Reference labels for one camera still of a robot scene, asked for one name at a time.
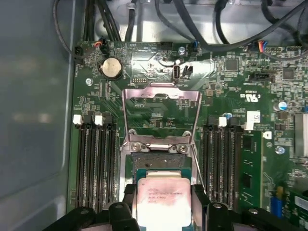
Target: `ram slot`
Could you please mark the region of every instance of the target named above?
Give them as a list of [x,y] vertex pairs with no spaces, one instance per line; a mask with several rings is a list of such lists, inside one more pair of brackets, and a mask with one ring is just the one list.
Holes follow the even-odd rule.
[[235,132],[230,128],[228,132],[228,168],[227,175],[228,178],[227,187],[228,187],[228,199],[227,204],[230,208],[233,208],[234,203],[234,161],[235,161]]
[[203,176],[205,191],[210,199],[213,199],[213,155],[214,155],[214,131],[212,128],[204,127],[204,148],[203,148]]
[[240,131],[235,131],[234,134],[234,144],[233,144],[233,150],[234,150],[234,177],[232,180],[232,184],[234,187],[233,190],[233,210],[238,212],[238,203],[239,203],[239,191],[240,191],[240,168],[241,168],[241,158],[242,158],[242,153],[241,153],[241,142],[242,142],[242,135],[243,132]]
[[97,130],[99,136],[96,137],[96,166],[97,166],[97,187],[96,187],[96,212],[99,213],[103,209],[104,202],[104,172],[105,172],[105,143],[106,143],[106,131]]
[[106,169],[106,203],[114,201],[114,178],[115,178],[115,148],[116,133],[110,129],[106,131],[105,169]]
[[213,154],[213,200],[219,201],[219,171],[220,171],[220,131],[214,133],[214,154]]
[[82,206],[83,188],[84,188],[84,165],[86,149],[87,132],[79,129],[78,153],[77,153],[77,183],[76,183],[76,203],[75,207]]
[[95,137],[96,131],[94,129],[90,129],[86,148],[86,207],[93,206]]
[[223,203],[228,204],[229,199],[229,132],[226,130],[224,132],[224,144],[223,144],[223,173],[222,173],[222,183],[223,183]]
[[225,131],[224,128],[220,128],[219,131],[219,152],[218,155],[218,163],[217,163],[217,182],[218,182],[218,199],[217,201],[223,202],[223,190],[224,190],[224,184],[223,184],[223,173],[224,173],[224,152],[225,152]]

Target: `cable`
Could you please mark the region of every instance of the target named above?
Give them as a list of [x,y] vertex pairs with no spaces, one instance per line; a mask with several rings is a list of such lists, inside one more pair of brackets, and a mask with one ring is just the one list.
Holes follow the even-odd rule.
[[216,31],[217,31],[218,37],[220,38],[223,44],[230,44],[222,32],[220,16],[221,16],[221,10],[217,11],[215,15],[215,25],[216,25]]
[[97,4],[97,7],[98,7],[98,9],[99,9],[99,11],[101,13],[102,20],[104,22],[104,25],[105,25],[105,28],[106,28],[109,40],[110,41],[115,41],[114,34],[112,32],[112,29],[111,29],[110,24],[108,22],[108,19],[106,17],[106,13],[105,13],[105,10],[104,10],[103,6],[101,5],[99,0],[96,0],[96,4]]
[[107,2],[105,0],[97,0],[97,1],[100,1],[104,11],[106,12],[107,19],[110,23],[111,29],[113,30],[113,35],[115,37],[115,41],[121,41],[121,37],[120,37],[119,31],[117,29],[115,19],[112,16],[112,13],[109,9]]
[[[136,4],[137,0],[132,0],[130,3]],[[136,17],[136,12],[135,9],[130,9],[128,13],[128,27],[126,30],[125,34],[125,42],[130,42],[131,37],[133,36],[133,29],[135,25],[135,17]]]
[[269,33],[273,32],[275,29],[277,29],[281,24],[283,24],[284,22],[286,22],[288,19],[290,19],[292,16],[294,16],[296,13],[298,13],[300,10],[302,10],[306,3],[308,2],[308,0],[304,0],[301,4],[299,4],[298,6],[296,6],[294,9],[292,9],[289,13],[287,13],[284,17],[282,17],[278,22],[276,22],[275,24],[271,25],[270,27],[268,27],[267,29],[263,30],[262,32],[247,38],[243,41],[240,42],[236,42],[234,44],[230,44],[230,45],[209,45],[204,38],[202,37],[202,35],[200,34],[200,32],[198,31],[196,25],[193,23],[192,18],[190,17],[184,3],[182,0],[174,0],[173,1],[177,11],[181,17],[181,19],[183,20],[184,24],[186,25],[186,27],[189,29],[189,31],[193,34],[193,36],[196,38],[197,41],[199,41],[199,43],[201,44],[201,46],[206,49],[207,51],[216,51],[216,52],[220,52],[220,51],[230,51],[233,50],[235,48],[241,47],[241,46],[245,46],[253,41],[259,40],[263,37],[265,37],[266,35],[268,35]]
[[161,13],[160,9],[159,9],[159,0],[155,0],[155,9],[156,9],[156,13],[158,18],[160,19],[160,21],[162,21],[163,24],[165,24],[166,27],[170,28],[171,30],[177,32],[179,35],[181,35],[183,38],[186,38],[189,41],[195,41],[193,38],[191,38],[190,36],[186,35],[184,32],[182,32],[180,29],[178,29],[176,26],[174,26],[173,24],[171,24]]
[[77,55],[75,53],[73,53],[68,45],[66,44],[66,42],[64,41],[64,38],[62,36],[62,33],[60,31],[60,27],[59,27],[59,22],[58,22],[58,4],[59,4],[60,0],[54,0],[53,2],[53,7],[52,7],[52,16],[53,16],[53,22],[54,22],[54,27],[57,33],[57,36],[62,44],[62,46],[64,47],[64,49],[74,58],[76,59],[84,59],[87,58],[88,56],[91,55],[91,53],[95,50],[95,46],[93,46],[92,48],[90,48],[84,55]]
[[94,14],[95,14],[95,0],[89,0],[89,20],[88,20],[88,39],[89,41],[94,41]]
[[300,35],[300,32],[302,30],[302,25],[303,25],[303,21],[304,21],[304,15],[307,15],[306,14],[307,9],[308,9],[308,3],[306,4],[306,7],[304,8],[302,13],[300,14],[299,19],[298,19],[298,23],[297,23],[297,37],[299,39],[300,44],[302,44],[302,46],[304,46],[304,47],[308,47],[308,43],[303,41],[303,39],[302,39],[302,37]]
[[220,38],[223,44],[230,44],[222,32],[221,22],[220,22],[221,12],[226,7],[227,3],[228,0],[218,0],[214,7],[216,31],[218,37]]
[[[262,0],[262,3],[261,3],[261,10],[262,10],[262,13],[264,15],[264,17],[272,24],[274,23],[277,23],[279,21],[279,18],[275,18],[272,13],[270,12],[269,10],[269,6],[268,6],[268,0]],[[299,38],[298,38],[298,35],[297,35],[297,30],[292,27],[291,25],[287,24],[287,23],[283,23],[279,26],[281,29],[284,29],[286,30],[287,32],[289,32],[295,43],[297,45],[300,44],[300,41],[299,41]]]

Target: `wire bundle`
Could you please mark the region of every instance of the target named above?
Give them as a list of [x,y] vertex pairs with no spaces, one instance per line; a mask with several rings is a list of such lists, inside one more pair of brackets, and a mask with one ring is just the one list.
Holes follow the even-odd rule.
[[263,53],[263,51],[266,48],[267,43],[268,43],[267,41],[258,41],[260,53]]
[[106,0],[96,0],[97,7],[101,13],[108,37],[110,41],[121,41],[121,37],[116,27],[115,19],[113,18]]

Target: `screw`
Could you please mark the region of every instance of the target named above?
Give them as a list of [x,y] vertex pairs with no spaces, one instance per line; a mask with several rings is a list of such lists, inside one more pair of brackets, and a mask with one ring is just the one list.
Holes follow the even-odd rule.
[[187,153],[187,151],[188,151],[188,148],[187,148],[187,146],[186,145],[182,145],[182,146],[180,146],[180,153]]
[[250,208],[249,212],[251,212],[252,214],[258,214],[258,210],[254,209],[254,208]]
[[215,207],[215,208],[221,208],[221,205],[220,204],[213,204],[213,206]]
[[86,84],[87,84],[88,86],[92,86],[92,84],[93,84],[93,79],[87,78],[87,79],[86,79]]
[[179,48],[178,48],[178,53],[179,53],[179,55],[184,55],[185,52],[186,52],[185,47],[179,47]]
[[140,148],[141,148],[141,146],[140,146],[139,143],[133,143],[133,144],[131,145],[131,149],[132,149],[134,152],[140,151]]
[[87,214],[89,211],[87,211],[87,210],[82,210],[81,212],[80,212],[80,214]]
[[284,154],[284,153],[285,153],[285,148],[284,148],[284,147],[281,147],[281,146],[277,146],[277,147],[275,148],[275,152],[276,152],[277,154],[279,154],[279,155]]

